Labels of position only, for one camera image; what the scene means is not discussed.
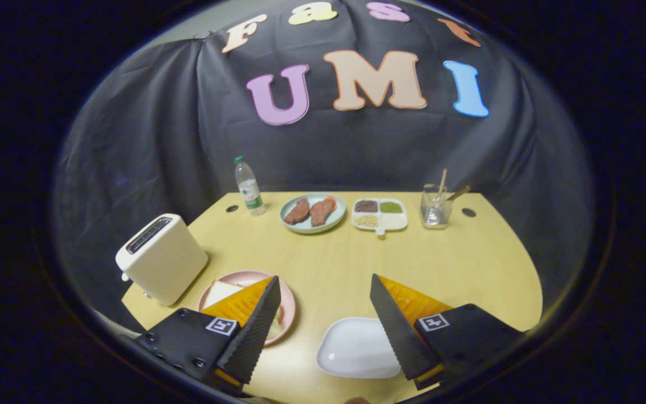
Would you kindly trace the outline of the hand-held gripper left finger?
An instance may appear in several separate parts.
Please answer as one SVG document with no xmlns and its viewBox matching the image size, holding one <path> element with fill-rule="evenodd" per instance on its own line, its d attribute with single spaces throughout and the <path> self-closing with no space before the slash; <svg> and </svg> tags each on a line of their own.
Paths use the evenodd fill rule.
<svg viewBox="0 0 646 404">
<path fill-rule="evenodd" d="M 281 301 L 279 277 L 264 278 L 205 310 L 176 310 L 132 345 L 200 383 L 240 393 L 251 381 Z"/>
</svg>

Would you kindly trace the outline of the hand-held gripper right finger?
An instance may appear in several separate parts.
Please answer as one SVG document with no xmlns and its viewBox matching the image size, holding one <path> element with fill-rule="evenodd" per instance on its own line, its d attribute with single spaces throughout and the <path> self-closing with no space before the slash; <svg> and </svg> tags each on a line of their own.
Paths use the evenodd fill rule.
<svg viewBox="0 0 646 404">
<path fill-rule="evenodd" d="M 370 301 L 406 379 L 459 388 L 492 370 L 524 333 L 475 304 L 444 304 L 374 274 Z"/>
</svg>

